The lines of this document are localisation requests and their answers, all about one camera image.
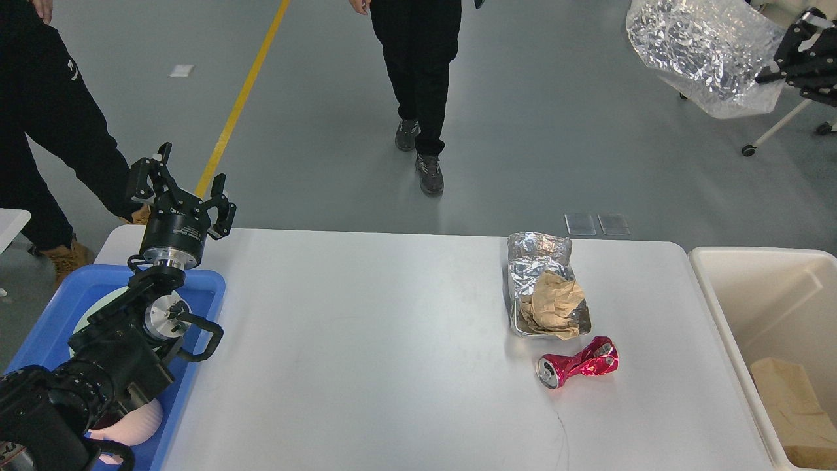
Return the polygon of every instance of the pink object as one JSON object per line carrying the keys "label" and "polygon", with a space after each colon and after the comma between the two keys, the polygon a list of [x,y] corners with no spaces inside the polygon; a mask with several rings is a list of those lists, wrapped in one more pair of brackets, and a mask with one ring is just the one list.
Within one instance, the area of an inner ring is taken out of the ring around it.
{"label": "pink object", "polygon": [[[162,405],[157,399],[145,406],[131,411],[110,427],[99,430],[90,429],[90,438],[94,440],[112,440],[129,447],[139,445],[154,435],[162,423]],[[99,460],[108,464],[120,464],[122,459],[103,454]]]}
{"label": "pink object", "polygon": [[609,337],[594,337],[574,356],[543,355],[537,361],[537,376],[550,389],[564,386],[570,376],[607,375],[619,367],[619,354]]}

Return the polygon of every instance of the shoe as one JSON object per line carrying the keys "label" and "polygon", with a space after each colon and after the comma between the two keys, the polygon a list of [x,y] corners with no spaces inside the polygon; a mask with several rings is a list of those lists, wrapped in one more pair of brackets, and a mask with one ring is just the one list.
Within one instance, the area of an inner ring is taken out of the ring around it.
{"label": "shoe", "polygon": [[57,246],[54,249],[47,251],[40,251],[43,255],[49,257],[53,265],[55,265],[55,290],[61,286],[61,282],[75,270],[93,263],[93,252],[87,247],[82,246],[79,242],[73,241],[70,243],[70,248],[66,246]]}
{"label": "shoe", "polygon": [[395,147],[404,152],[410,152],[416,148],[416,136],[421,132],[419,120],[403,119],[398,124],[395,132]]}
{"label": "shoe", "polygon": [[438,155],[416,156],[416,170],[418,170],[418,186],[428,196],[438,196],[444,190],[442,168],[439,166]]}
{"label": "shoe", "polygon": [[151,217],[151,206],[144,204],[140,209],[131,213],[131,219],[133,221],[125,218],[119,218],[119,220],[125,224],[147,225],[149,217]]}

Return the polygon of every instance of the yellow floor line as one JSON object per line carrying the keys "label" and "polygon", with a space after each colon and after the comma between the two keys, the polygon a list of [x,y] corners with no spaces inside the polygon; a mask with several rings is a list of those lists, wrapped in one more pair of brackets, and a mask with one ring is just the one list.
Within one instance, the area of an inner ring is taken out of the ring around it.
{"label": "yellow floor line", "polygon": [[244,86],[241,87],[239,97],[235,100],[233,110],[229,113],[227,124],[224,125],[223,131],[221,131],[221,136],[218,138],[218,142],[215,143],[215,149],[212,151],[212,156],[209,158],[207,166],[203,169],[201,179],[198,180],[198,186],[195,188],[195,195],[201,198],[205,196],[207,187],[215,174],[216,168],[218,168],[218,163],[221,162],[221,157],[223,156],[224,149],[227,148],[229,137],[233,134],[235,124],[239,121],[241,111],[244,109],[244,104],[247,103],[247,98],[250,96],[250,91],[253,89],[256,77],[259,76],[259,71],[264,63],[264,58],[267,56],[267,51],[273,43],[276,30],[279,29],[279,24],[282,23],[282,18],[285,16],[285,10],[288,9],[289,4],[290,0],[282,0],[282,4],[279,5],[279,10],[273,18],[273,23],[270,25],[270,29],[265,35],[264,41],[262,41],[259,53],[253,61],[253,66],[250,67],[250,72],[247,74],[247,80],[244,81]]}

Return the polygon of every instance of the white tabletop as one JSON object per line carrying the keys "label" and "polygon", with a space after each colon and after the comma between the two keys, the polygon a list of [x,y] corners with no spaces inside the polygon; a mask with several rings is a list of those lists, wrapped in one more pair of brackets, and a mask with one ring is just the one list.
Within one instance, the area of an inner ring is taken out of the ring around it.
{"label": "white tabletop", "polygon": [[[121,265],[142,227],[97,262]],[[235,229],[208,241],[225,335],[164,469],[772,469],[686,254],[574,241],[593,332],[509,329],[506,239]],[[619,369],[548,390],[544,353],[610,336]]]}
{"label": "white tabletop", "polygon": [[7,210],[0,208],[0,252],[12,243],[14,237],[29,221],[27,210]]}

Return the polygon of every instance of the white bin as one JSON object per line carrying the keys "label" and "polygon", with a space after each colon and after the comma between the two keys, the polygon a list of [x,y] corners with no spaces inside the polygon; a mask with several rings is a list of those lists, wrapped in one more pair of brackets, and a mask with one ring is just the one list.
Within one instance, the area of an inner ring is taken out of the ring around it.
{"label": "white bin", "polygon": [[837,421],[837,259],[757,247],[698,247],[689,259],[776,469],[804,469],[785,456],[748,366],[768,356],[801,364]]}

